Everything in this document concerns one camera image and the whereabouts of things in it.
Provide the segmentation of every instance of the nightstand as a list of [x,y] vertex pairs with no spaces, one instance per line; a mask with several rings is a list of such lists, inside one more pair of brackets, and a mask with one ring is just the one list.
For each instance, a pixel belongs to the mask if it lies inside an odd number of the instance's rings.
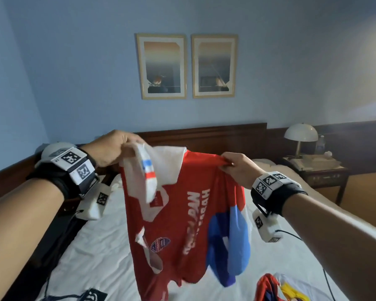
[[350,176],[348,168],[337,167],[329,170],[301,171],[291,164],[286,157],[280,160],[280,164],[293,169],[313,189],[339,186],[340,190],[337,193],[335,203],[340,206]]

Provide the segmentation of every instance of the picture frame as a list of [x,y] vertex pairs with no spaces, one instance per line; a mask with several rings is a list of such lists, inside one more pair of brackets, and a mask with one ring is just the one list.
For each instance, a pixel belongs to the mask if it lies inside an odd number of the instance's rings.
[[191,35],[194,98],[234,97],[238,35]]
[[136,34],[142,99],[185,99],[185,35]]

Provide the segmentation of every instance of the red jersey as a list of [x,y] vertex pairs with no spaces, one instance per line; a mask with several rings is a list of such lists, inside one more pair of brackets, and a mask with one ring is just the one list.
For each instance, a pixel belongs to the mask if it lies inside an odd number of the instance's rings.
[[171,280],[196,283],[209,265],[222,285],[233,284],[249,261],[251,223],[242,187],[218,168],[226,161],[179,147],[134,148],[120,172],[142,300],[167,300]]

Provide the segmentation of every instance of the hand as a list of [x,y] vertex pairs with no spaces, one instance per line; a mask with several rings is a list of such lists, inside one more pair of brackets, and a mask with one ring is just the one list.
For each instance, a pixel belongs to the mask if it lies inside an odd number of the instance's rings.
[[136,134],[113,130],[81,148],[90,154],[98,167],[106,167],[118,163],[124,157],[135,156],[134,150],[125,146],[128,142],[145,143]]
[[231,162],[231,165],[222,166],[220,169],[230,174],[244,188],[251,189],[255,180],[266,173],[244,154],[224,152],[221,156]]

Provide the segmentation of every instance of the water bottle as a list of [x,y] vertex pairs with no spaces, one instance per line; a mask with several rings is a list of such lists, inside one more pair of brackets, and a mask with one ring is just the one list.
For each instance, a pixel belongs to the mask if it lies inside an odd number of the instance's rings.
[[321,135],[318,141],[316,142],[315,154],[324,154],[325,147],[326,147],[326,141],[324,140],[324,136]]

